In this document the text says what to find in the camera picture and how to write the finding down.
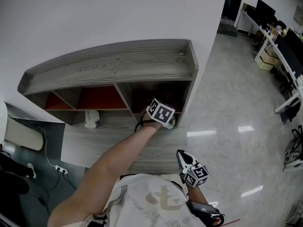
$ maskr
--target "white cylindrical bin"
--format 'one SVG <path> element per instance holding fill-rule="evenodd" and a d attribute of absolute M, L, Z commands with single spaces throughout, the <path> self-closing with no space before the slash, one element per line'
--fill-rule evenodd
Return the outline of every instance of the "white cylindrical bin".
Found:
<path fill-rule="evenodd" d="M 43 148 L 43 136 L 8 116 L 5 103 L 0 103 L 0 143 L 7 141 L 34 150 Z"/>

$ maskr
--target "electrical outlet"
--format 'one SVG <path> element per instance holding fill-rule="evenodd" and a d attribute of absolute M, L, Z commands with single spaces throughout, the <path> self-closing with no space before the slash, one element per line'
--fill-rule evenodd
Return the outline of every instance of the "electrical outlet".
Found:
<path fill-rule="evenodd" d="M 64 171 L 64 174 L 68 174 L 68 170 L 64 169 L 63 167 L 58 166 L 58 165 L 56 165 L 55 167 L 56 167 L 56 170 L 59 170 L 59 172 L 63 172 Z"/>

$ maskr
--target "red line on floor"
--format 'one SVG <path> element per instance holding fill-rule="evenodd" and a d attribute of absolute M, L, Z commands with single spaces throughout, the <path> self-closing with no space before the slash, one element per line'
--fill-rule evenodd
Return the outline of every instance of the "red line on floor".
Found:
<path fill-rule="evenodd" d="M 223 224 L 223 225 L 221 225 L 221 226 L 226 226 L 226 225 L 232 224 L 232 223 L 234 223 L 234 222 L 237 222 L 237 221 L 239 221 L 239 220 L 241 220 L 241 219 L 234 220 L 234 221 L 232 221 L 232 222 L 229 222 L 229 223 Z"/>

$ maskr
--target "white wall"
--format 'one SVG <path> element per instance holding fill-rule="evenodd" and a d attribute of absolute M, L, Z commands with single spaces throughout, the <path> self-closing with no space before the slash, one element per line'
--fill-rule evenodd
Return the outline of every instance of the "white wall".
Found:
<path fill-rule="evenodd" d="M 0 0 L 0 100 L 33 119 L 57 122 L 17 92 L 24 71 L 66 53 L 129 40 L 191 39 L 201 78 L 223 4 L 224 0 Z"/>
<path fill-rule="evenodd" d="M 262 1 L 276 11 L 275 16 L 277 20 L 283 21 L 286 24 L 287 28 L 293 27 L 295 30 L 298 28 L 299 25 L 294 21 L 293 17 L 297 5 L 302 6 L 303 0 L 262 0 Z M 247 3 L 255 7 L 257 5 L 257 2 L 258 0 L 242 0 L 240 9 L 242 9 L 243 3 Z M 245 19 L 239 21 L 238 29 L 243 31 L 248 31 L 249 28 L 250 28 L 250 23 L 247 22 Z"/>

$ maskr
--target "black monitor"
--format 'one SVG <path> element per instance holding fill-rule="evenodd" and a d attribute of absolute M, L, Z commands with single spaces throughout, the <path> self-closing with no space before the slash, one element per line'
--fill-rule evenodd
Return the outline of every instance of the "black monitor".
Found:
<path fill-rule="evenodd" d="M 273 10 L 269 5 L 267 5 L 262 0 L 258 0 L 256 6 L 256 18 L 258 20 L 258 25 L 266 25 L 274 15 L 276 11 Z"/>

